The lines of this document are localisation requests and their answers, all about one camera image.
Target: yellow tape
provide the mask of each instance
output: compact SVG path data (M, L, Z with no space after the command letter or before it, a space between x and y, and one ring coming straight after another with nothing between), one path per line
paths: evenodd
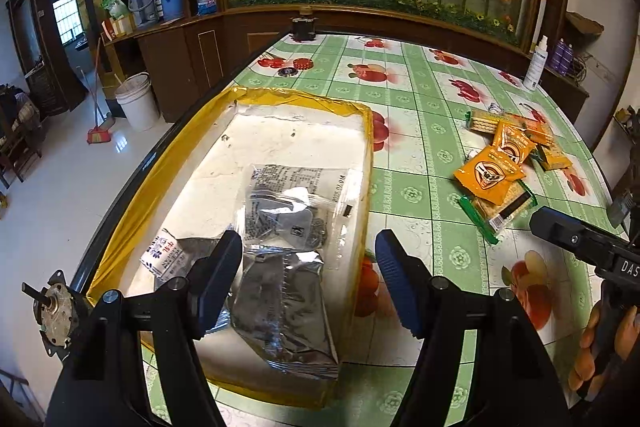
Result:
M244 105L295 105L298 107L307 107L311 109L319 109L331 112L338 116L351 116L360 114L364 122L364 133L367 141L367 157L364 164L363 183L366 187L370 184L370 173L373 162L373 119L369 107L357 102L347 102L344 100L332 100L329 98L318 97L306 92L296 91L293 89L272 89L269 87L247 88L247 87L229 87L221 92L217 97L210 100L178 133L172 140L164 153L160 156L156 164L149 171L140 188L133 196L127 210L124 212L122 219L118 223L116 229L111 236L109 244L104 252L102 261L98 266L94 279L91 283L87 298L95 305L102 294L107 290L118 288L120 279L124 269L129 262L129 258L134 248L140 243L144 237L146 229L155 214L159 203L166 194L167 190L174 181L180 168L187 160L196 145L204 137L205 133L220 117L222 112L230 104L239 103ZM358 213L358 227L356 234L356 255L351 260L352 263L362 263L364 256L364 245L367 232L367 215L369 211L369 195L360 205ZM355 307L356 287L351 292L351 302L347 309L351 311L344 318L344 326L348 331L350 321ZM344 341L336 346L338 355L344 352L346 346ZM209 378L209 380L230 391L243 394L245 396L258 399L261 401L269 401L280 405L292 405L297 407L321 407L326 400L324 396L315 400L304 400L299 396L271 396L257 390L251 390L235 386L232 383L220 382Z

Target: cabinet door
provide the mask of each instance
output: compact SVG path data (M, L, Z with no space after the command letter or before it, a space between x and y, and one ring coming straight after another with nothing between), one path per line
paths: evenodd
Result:
M184 29L191 53L191 64L196 75L200 95L220 82L227 72L223 66L225 35L222 17L191 24Z
M152 33L138 43L160 111L173 123L200 97L184 31Z

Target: purple bottle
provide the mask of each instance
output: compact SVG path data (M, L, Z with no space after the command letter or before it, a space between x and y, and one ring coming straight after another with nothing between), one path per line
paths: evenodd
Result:
M564 41L560 39L556 42L556 47L554 48L553 54L549 57L549 68L552 70L558 71L558 67L560 66L560 60L562 59L562 55L564 55L564 50L566 49L566 44Z
M571 64L574 61L574 47L569 44L569 47L564 50L562 58L560 59L560 65L558 66L558 73L565 76L571 68Z

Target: biscuit packet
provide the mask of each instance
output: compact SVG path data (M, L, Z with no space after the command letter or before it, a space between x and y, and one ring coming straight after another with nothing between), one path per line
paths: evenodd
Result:
M498 234L521 212L537 206L538 200L529 187L518 180L510 185L502 204L468 196L462 196L458 203L485 240L491 245L497 245Z
M573 165L571 160L564 155L564 152L562 152L562 149L560 149L556 143L552 143L549 147L538 144L538 156L540 158L538 162L545 171L566 169Z
M478 198L502 204L510 185L525 173L507 153L488 145L453 175Z
M466 127L472 131L495 134L500 122L520 129L532 142L542 143L546 146L555 143L554 134L548 124L525 118L519 114L510 112L493 114L483 109L473 109L466 114Z
M514 126L500 122L495 132L493 145L498 151L507 153L514 163L522 165L529 153L536 147L527 135Z

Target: spray bottle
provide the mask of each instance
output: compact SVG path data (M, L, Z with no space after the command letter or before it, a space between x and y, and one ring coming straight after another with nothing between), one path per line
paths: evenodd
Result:
M540 39L540 43L536 46L536 49L533 52L531 63L529 64L529 70L527 70L527 74L524 77L524 87L530 91L536 90L536 87L538 87L538 84L540 83L542 71L545 70L547 55L546 35L543 35Z

